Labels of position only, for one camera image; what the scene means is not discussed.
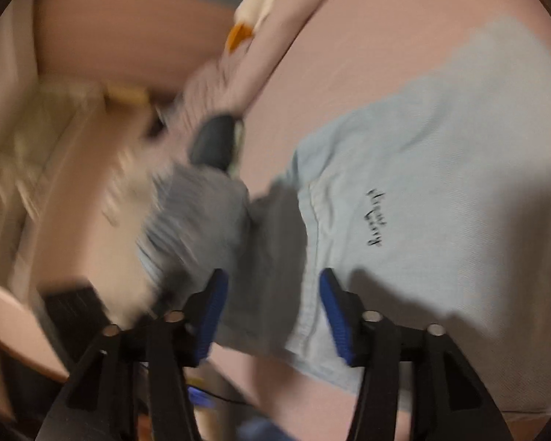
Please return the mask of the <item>light blue strawberry pants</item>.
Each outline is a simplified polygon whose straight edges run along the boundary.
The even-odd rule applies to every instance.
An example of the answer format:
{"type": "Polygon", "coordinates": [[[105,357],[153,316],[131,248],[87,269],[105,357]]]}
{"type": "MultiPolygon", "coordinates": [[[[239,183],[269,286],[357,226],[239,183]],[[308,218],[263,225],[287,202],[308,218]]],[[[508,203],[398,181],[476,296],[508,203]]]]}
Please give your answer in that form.
{"type": "Polygon", "coordinates": [[[319,296],[333,269],[392,322],[440,323],[500,409],[551,411],[551,53],[522,23],[306,137],[263,198],[175,166],[138,241],[170,306],[230,278],[216,340],[347,391],[319,296]]]}

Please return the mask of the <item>folded mint green garment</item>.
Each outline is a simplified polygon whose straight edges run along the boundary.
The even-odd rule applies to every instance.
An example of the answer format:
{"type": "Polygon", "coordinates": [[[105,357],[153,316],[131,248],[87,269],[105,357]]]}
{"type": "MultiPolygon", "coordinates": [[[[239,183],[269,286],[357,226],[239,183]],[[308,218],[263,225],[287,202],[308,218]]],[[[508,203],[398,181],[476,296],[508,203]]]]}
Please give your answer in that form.
{"type": "Polygon", "coordinates": [[[240,163],[242,152],[245,144],[245,125],[244,122],[239,119],[235,123],[234,128],[234,143],[233,143],[233,155],[232,160],[228,168],[229,176],[232,178],[239,178],[240,163]]]}

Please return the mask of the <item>folded dark denim jeans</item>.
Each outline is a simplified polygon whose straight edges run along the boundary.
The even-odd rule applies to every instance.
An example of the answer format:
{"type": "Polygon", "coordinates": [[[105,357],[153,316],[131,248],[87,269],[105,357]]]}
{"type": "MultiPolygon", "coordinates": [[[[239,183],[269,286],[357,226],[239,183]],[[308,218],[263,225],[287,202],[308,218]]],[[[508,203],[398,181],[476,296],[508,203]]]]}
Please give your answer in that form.
{"type": "Polygon", "coordinates": [[[192,142],[189,162],[226,172],[234,160],[237,122],[228,114],[205,121],[192,142]]]}

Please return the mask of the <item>lilac quilted duvet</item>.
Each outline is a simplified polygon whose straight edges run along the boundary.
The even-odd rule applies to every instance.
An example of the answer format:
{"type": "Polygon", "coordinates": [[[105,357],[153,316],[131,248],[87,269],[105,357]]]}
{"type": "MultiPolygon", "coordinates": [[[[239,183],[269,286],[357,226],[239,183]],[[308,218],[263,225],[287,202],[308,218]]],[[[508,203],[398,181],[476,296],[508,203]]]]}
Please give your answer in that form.
{"type": "Polygon", "coordinates": [[[174,120],[195,125],[208,116],[243,115],[323,0],[267,0],[253,38],[232,55],[204,64],[175,103],[174,120]]]}

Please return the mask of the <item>pink window curtain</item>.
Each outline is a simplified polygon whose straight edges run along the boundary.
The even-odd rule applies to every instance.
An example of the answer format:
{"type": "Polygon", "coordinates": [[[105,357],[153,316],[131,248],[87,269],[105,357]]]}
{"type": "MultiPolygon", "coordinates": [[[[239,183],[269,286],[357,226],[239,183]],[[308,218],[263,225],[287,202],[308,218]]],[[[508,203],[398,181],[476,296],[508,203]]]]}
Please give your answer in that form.
{"type": "Polygon", "coordinates": [[[211,0],[35,0],[42,74],[180,92],[221,55],[232,7],[211,0]]]}

